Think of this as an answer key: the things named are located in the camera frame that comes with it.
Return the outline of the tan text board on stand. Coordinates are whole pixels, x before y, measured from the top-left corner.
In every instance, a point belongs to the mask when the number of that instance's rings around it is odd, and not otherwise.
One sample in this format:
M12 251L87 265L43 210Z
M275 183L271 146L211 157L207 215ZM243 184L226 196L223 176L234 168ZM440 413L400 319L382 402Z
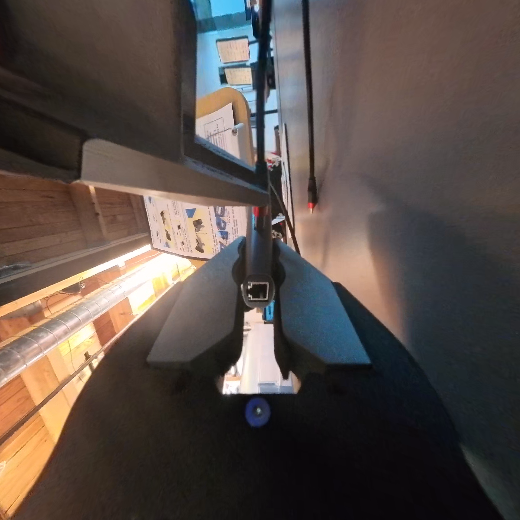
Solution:
M248 36L219 38L215 43L222 64L248 62L251 58Z
M254 82L254 74L251 66L233 66L222 68L219 73L220 83L230 86L252 86Z

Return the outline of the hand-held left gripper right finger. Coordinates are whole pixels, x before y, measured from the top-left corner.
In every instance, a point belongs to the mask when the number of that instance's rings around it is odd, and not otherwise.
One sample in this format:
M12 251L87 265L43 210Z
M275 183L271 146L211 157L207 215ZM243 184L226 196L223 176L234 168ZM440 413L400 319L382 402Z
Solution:
M283 377L370 370L372 362L332 281L276 241L274 352Z

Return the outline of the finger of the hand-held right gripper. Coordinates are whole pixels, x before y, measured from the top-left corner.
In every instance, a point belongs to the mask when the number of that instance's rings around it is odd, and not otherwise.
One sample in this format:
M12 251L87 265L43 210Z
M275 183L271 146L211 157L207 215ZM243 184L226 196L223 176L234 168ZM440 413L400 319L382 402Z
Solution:
M200 205L262 206L196 136L190 1L1 1L1 170Z

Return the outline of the grey USB hub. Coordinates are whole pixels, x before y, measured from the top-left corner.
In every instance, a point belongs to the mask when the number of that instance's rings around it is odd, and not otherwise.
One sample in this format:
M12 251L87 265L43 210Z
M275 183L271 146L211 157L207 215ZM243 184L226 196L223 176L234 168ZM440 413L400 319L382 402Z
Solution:
M249 213L244 246L241 292L248 309L264 309L275 299L276 278L271 218Z

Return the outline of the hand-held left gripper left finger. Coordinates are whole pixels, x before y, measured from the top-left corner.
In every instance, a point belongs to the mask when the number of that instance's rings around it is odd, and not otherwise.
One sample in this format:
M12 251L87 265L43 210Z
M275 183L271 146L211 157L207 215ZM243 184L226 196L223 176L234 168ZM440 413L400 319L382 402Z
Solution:
M221 378L240 358L244 302L235 272L242 269L244 237L207 261L183 283L147 363Z

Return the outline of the printed instruction sheet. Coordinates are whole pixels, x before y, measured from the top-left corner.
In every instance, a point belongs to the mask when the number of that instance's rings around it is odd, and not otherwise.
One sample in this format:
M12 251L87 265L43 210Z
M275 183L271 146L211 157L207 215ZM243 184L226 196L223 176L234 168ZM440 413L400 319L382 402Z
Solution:
M252 165L249 128L239 123L232 103L198 118L196 134ZM151 196L144 203L155 250L205 261L246 235L248 210L243 206L192 205Z

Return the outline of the white stand base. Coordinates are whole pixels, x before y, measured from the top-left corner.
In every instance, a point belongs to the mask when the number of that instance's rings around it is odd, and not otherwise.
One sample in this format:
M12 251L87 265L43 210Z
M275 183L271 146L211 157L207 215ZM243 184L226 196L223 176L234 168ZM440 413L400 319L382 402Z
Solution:
M287 140L287 126L285 123L280 127L280 152L281 152L281 190L282 199L288 212L291 224L294 226L294 209L290 177L290 160Z

